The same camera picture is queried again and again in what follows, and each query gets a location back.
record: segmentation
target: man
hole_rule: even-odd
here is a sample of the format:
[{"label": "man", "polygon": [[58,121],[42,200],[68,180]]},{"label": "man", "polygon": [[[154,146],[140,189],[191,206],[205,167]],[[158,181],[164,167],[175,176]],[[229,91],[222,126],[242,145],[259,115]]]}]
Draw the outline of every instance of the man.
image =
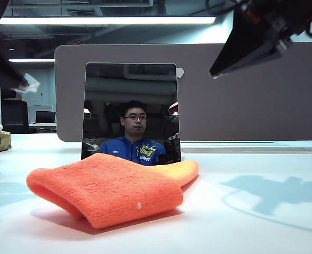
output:
[{"label": "man", "polygon": [[164,154],[165,149],[159,143],[143,138],[147,116],[143,103],[131,101],[125,104],[123,117],[124,137],[119,137],[101,144],[98,152],[106,153],[150,166],[158,161],[158,155]]}]

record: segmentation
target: orange towel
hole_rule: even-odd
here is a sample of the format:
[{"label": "orange towel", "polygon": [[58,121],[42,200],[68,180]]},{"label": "orange towel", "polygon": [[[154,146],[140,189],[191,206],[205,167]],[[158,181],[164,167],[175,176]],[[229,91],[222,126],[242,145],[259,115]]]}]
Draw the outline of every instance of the orange towel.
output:
[{"label": "orange towel", "polygon": [[192,160],[143,166],[96,153],[58,168],[36,169],[26,182],[37,195],[101,229],[179,206],[181,186],[197,174],[198,165]]}]

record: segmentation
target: fluorescent light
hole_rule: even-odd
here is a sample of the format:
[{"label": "fluorescent light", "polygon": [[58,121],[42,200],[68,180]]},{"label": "fluorescent light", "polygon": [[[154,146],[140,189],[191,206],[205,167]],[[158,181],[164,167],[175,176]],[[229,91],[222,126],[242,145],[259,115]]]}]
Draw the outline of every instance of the fluorescent light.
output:
[{"label": "fluorescent light", "polygon": [[54,62],[54,59],[9,59],[10,62]]},{"label": "fluorescent light", "polygon": [[215,17],[3,17],[8,25],[212,24]]}]

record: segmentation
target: blue jacket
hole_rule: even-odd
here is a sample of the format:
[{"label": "blue jacket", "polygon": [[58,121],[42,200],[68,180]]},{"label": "blue jacket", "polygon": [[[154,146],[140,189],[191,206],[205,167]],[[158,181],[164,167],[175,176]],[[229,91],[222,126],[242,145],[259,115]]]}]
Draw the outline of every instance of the blue jacket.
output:
[{"label": "blue jacket", "polygon": [[150,139],[131,143],[127,138],[119,137],[102,143],[98,152],[150,166],[158,161],[158,155],[165,153],[165,149],[161,144]]}]

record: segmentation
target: black hair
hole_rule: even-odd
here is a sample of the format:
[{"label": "black hair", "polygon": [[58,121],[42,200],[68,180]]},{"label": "black hair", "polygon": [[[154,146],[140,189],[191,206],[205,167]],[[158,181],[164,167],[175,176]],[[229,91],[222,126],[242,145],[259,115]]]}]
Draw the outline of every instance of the black hair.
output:
[{"label": "black hair", "polygon": [[127,111],[131,108],[139,107],[143,109],[146,113],[146,105],[139,101],[129,101],[123,104],[122,117],[124,117]]}]

